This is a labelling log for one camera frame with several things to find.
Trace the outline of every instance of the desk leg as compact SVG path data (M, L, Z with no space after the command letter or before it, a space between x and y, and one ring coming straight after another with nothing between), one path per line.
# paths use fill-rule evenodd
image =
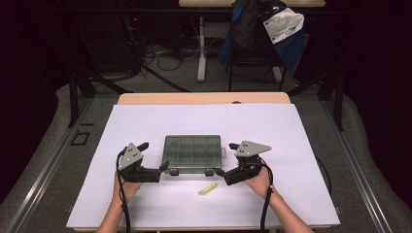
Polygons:
M200 17L199 23L199 39L200 39L200 58L199 58L199 70L197 71L197 81L200 83L205 82L205 73L206 73L206 52L205 52L205 27L203 17Z

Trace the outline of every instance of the table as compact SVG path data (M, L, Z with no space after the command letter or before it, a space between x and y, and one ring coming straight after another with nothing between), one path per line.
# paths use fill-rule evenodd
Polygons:
M286 93L124 94L110 115L85 183L67 222L78 231L95 230L112 196L116 156L129 142L149 142L142 165L158 167L167 134L220 134L222 147L249 140L271 146L260 156L272 168L274 183L289 205L311 227L339 224L298 112ZM229 152L223 168L236 167ZM206 195L197 191L217 182ZM144 183L129 203L134 230L259 229L263 200L244 183L223 178L162 174ZM266 228L279 228L269 210Z
M230 8L234 0L179 0L179 6L186 8ZM324 0L283 0L291 8L316 8L325 5ZM199 38L200 55L197 81L205 82L206 51L205 51L205 24L204 17L200 17Z

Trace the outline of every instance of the yellow-green object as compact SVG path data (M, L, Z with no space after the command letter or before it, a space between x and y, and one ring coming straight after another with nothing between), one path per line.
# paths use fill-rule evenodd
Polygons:
M214 187L216 187L218 183L212 183L209 186L203 188L202 190L199 191L199 194L206 194L208 191L212 190Z

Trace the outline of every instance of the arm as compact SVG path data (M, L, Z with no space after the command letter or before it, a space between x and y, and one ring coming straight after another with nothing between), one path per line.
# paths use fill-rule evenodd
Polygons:
M263 199L266 197L266 191L269 187L269 176L267 169L262 167L259 174L251 179L245 180L245 183ZM278 217L285 232L287 233L305 233L313 232L308 225L291 209L285 202L281 194L273 187L270 197L269 206Z
M126 202L129 203L133 199L137 190L140 188L142 183L124 183L124 195L126 196ZM121 215L123 214L123 207L121 206L120 200L120 185L118 181L117 174L115 173L115 186L113 188L113 197L110 202L109 208L103 221L101 222L99 228L96 232L98 233L116 233L118 232L119 223L121 220Z

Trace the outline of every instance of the gray floor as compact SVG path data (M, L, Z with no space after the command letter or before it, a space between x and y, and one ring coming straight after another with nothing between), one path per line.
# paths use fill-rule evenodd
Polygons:
M206 82L199 83L197 59L185 59L173 72L150 66L165 78L190 91L227 91L227 74L216 57L208 57ZM163 67L174 67L177 61L162 57ZM277 84L265 69L236 70L235 90L275 91ZM254 78L263 83L246 83ZM151 74L117 83L135 92L172 92L176 89ZM297 81L288 73L285 91ZM65 227L99 142L111 108L119 97L106 86L96 83L98 94L93 99L81 96L81 118L68 129L70 109L68 86L57 95L59 107L50 129L16 186L0 206L0 232L73 232ZM314 153L324 162L332 183L332 201L341 212L341 225L319 232L412 232L411 210L392 193L386 180L374 165L367 149L367 139L356 105L344 100L343 125L340 132L330 120L328 102L314 96L318 86L293 97L301 115ZM85 146L70 146L77 131L89 132Z

